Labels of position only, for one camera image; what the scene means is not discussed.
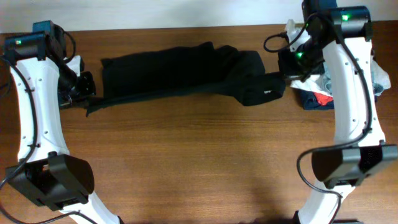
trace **green led light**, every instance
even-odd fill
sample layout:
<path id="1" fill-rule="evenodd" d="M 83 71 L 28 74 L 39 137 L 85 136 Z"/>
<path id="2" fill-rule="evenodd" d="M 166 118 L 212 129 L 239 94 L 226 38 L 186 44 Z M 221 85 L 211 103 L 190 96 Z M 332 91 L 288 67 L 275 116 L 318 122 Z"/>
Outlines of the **green led light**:
<path id="1" fill-rule="evenodd" d="M 301 58 L 301 57 L 303 57 L 303 54 L 304 54 L 304 53 L 299 52 L 299 53 L 297 53 L 296 55 L 297 55 L 298 58 Z"/>
<path id="2" fill-rule="evenodd" d="M 342 15 L 341 18 L 343 19 L 343 21 L 348 21 L 349 15 Z"/>

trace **wooden table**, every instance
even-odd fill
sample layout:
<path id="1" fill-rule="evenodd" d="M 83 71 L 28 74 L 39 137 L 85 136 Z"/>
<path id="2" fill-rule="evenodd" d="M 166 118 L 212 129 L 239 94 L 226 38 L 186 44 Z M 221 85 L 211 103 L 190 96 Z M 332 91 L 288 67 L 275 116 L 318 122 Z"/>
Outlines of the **wooden table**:
<path id="1" fill-rule="evenodd" d="M 77 53 L 102 95 L 105 57 L 195 46 L 208 40 L 257 50 L 268 72 L 277 55 L 262 42 L 282 25 L 195 29 L 142 29 L 72 32 Z M 377 22 L 374 48 L 380 66 L 398 85 L 398 22 Z M 275 40 L 270 47 L 280 47 Z M 398 89 L 377 103 L 387 142 L 398 142 Z M 0 176 L 16 164 L 19 114 L 15 88 L 0 101 Z M 125 223 L 238 223 L 291 218 L 310 189 L 300 180 L 300 152 L 333 143 L 334 112 L 304 111 L 292 89 L 282 99 L 243 107 L 234 98 L 192 95 L 114 106 L 88 118 L 82 109 L 63 110 L 62 128 L 70 154 L 87 160 L 96 193 Z M 310 160 L 303 161 L 314 180 Z M 366 223 L 398 223 L 398 162 L 365 181 L 343 204 L 338 218 Z M 58 215 L 37 208 L 7 185 L 2 204 L 21 220 L 38 222 Z M 0 216 L 0 223 L 7 223 Z M 72 223 L 69 218 L 59 223 Z"/>

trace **red fabric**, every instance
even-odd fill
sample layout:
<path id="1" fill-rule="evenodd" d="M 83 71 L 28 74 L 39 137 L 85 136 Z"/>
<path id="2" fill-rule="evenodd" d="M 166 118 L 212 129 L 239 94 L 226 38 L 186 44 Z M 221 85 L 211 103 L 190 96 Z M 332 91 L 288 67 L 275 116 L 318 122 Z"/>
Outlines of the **red fabric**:
<path id="1" fill-rule="evenodd" d="M 323 94 L 320 93 L 313 93 L 315 95 L 315 97 L 317 98 L 317 101 L 320 105 L 325 106 L 327 105 L 329 102 L 333 101 L 333 97 L 331 96 L 325 96 Z"/>

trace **wood grain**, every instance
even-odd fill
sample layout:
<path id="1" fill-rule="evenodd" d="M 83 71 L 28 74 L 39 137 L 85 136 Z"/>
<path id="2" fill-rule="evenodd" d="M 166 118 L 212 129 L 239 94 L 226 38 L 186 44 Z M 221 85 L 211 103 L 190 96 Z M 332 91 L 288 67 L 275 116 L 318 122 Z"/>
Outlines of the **wood grain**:
<path id="1" fill-rule="evenodd" d="M 398 142 L 398 22 L 377 22 L 374 48 L 393 89 L 377 103 L 387 142 Z M 103 94 L 100 59 L 134 52 L 195 46 L 213 41 L 259 51 L 266 70 L 277 71 L 277 56 L 263 51 L 265 37 L 282 25 L 196 29 L 73 32 L 77 52 Z M 280 47 L 281 40 L 270 42 Z M 192 95 L 114 106 L 85 117 L 61 111 L 70 154 L 87 160 L 95 190 L 125 223 L 238 223 L 291 218 L 310 189 L 300 180 L 300 152 L 333 143 L 334 112 L 304 111 L 288 88 L 282 99 L 243 107 L 235 99 Z M 16 92 L 0 101 L 0 176 L 16 164 L 19 115 Z M 309 159 L 303 162 L 312 176 Z M 366 223 L 398 223 L 398 162 L 368 179 L 344 202 L 338 218 Z M 37 208 L 10 186 L 2 204 L 21 220 L 58 215 Z M 8 223 L 0 217 L 0 223 Z M 72 223 L 66 218 L 59 223 Z"/>

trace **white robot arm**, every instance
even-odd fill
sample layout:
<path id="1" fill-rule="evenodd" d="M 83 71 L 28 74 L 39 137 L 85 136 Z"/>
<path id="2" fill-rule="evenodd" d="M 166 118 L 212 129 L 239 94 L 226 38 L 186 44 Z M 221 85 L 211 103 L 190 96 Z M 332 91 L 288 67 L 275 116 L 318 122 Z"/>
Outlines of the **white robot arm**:
<path id="1" fill-rule="evenodd" d="M 16 83 L 21 144 L 20 164 L 7 168 L 2 186 L 9 182 L 36 205 L 59 210 L 77 223 L 120 224 L 94 192 L 90 165 L 69 156 L 63 138 L 59 108 L 84 102 L 95 86 L 90 73 L 81 73 L 80 56 L 59 59 L 65 49 L 62 32 L 45 21 L 34 24 L 31 34 L 6 40 L 3 59 Z"/>
<path id="2" fill-rule="evenodd" d="M 336 145 L 306 151 L 298 158 L 299 175 L 313 190 L 294 223 L 339 223 L 335 217 L 343 200 L 365 178 L 396 160 L 397 146 L 386 145 L 376 113 L 368 9 L 338 8 L 336 0 L 304 0 L 302 9 L 304 27 L 298 31 L 289 21 L 286 32 L 270 36 L 264 49 L 279 53 L 282 73 L 303 82 L 326 62 L 333 86 Z M 270 50 L 266 44 L 273 37 L 285 37 L 289 44 Z M 312 154 L 315 185 L 301 172 L 300 161 L 307 154 Z"/>

